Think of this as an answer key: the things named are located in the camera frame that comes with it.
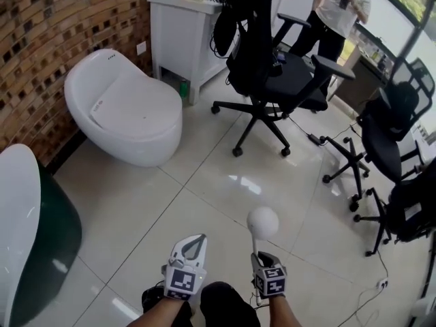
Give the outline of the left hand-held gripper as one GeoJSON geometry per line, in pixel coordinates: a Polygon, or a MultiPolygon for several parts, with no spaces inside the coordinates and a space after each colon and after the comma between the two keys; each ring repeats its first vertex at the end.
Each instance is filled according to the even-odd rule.
{"type": "Polygon", "coordinates": [[[170,263],[180,262],[179,268],[169,264],[161,267],[164,276],[163,294],[166,298],[190,300],[204,283],[207,272],[203,269],[206,257],[206,235],[194,234],[178,241],[170,255],[170,263]]]}

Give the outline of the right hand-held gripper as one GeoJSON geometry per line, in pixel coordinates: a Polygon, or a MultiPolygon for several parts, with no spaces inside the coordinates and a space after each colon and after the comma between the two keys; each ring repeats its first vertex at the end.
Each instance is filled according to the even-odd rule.
{"type": "Polygon", "coordinates": [[[261,298],[282,296],[285,293],[287,272],[278,257],[263,251],[251,253],[255,288],[261,298]]]}

